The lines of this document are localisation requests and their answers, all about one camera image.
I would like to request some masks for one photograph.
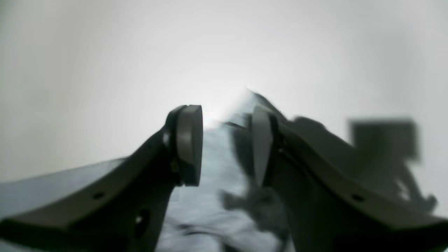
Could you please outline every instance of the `screw hole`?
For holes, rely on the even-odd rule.
[[[363,202],[363,201],[364,201],[364,198],[363,198],[363,197],[361,197],[361,196],[359,196],[359,195],[356,195],[356,194],[353,194],[353,195],[352,195],[352,198],[353,198],[354,200],[358,201],[358,202]]]
[[[135,217],[135,238],[140,239],[146,231],[149,224],[149,211],[147,209],[141,210]]]
[[[99,199],[103,198],[104,195],[105,195],[105,193],[103,193],[102,191],[100,191],[100,192],[95,193],[95,194],[92,196],[92,198],[93,198],[94,200],[99,200]]]

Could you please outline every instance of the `white background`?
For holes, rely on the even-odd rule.
[[[448,216],[444,0],[0,2],[0,181],[130,154],[182,104],[223,120],[247,88],[349,141],[410,117]]]

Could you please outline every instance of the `white wall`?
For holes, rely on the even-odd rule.
[[[448,216],[444,0],[0,8],[1,181],[128,155],[174,107],[201,104],[222,119],[248,87],[345,140],[350,118],[414,118],[422,155],[414,173]]]

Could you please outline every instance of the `mounting hole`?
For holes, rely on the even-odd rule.
[[[140,239],[146,231],[149,224],[149,211],[147,209],[141,210],[135,217],[135,233],[136,239]]]
[[[364,198],[359,196],[359,195],[357,195],[357,194],[353,194],[352,195],[352,199],[354,199],[354,200],[356,200],[358,202],[363,202],[364,201]]]
[[[99,199],[103,198],[104,195],[105,195],[104,192],[99,191],[99,192],[95,193],[95,194],[92,196],[92,198],[93,198],[94,200],[99,200]]]

